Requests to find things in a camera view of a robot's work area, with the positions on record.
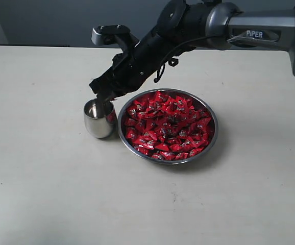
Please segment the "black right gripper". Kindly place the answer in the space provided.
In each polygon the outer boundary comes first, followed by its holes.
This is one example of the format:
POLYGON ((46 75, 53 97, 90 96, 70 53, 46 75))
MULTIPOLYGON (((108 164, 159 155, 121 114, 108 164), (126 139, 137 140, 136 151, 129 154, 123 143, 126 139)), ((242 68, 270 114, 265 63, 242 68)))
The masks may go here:
POLYGON ((173 42, 151 30, 131 51, 114 56, 111 67, 89 84, 97 95, 96 103, 106 106, 138 90, 174 47, 173 42))

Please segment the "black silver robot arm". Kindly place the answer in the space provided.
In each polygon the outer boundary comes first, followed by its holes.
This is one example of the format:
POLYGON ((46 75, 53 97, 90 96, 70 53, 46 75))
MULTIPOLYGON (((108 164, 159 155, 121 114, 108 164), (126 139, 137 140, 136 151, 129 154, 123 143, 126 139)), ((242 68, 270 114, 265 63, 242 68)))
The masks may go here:
POLYGON ((117 44, 122 52, 111 67, 90 83, 102 102, 109 102, 138 90, 154 75, 159 82, 166 66, 176 66, 178 57, 198 47, 228 50, 270 48, 289 54, 295 76, 295 6, 288 10, 243 12, 233 3, 170 1, 155 26, 137 39, 123 25, 93 28, 96 45, 117 44))

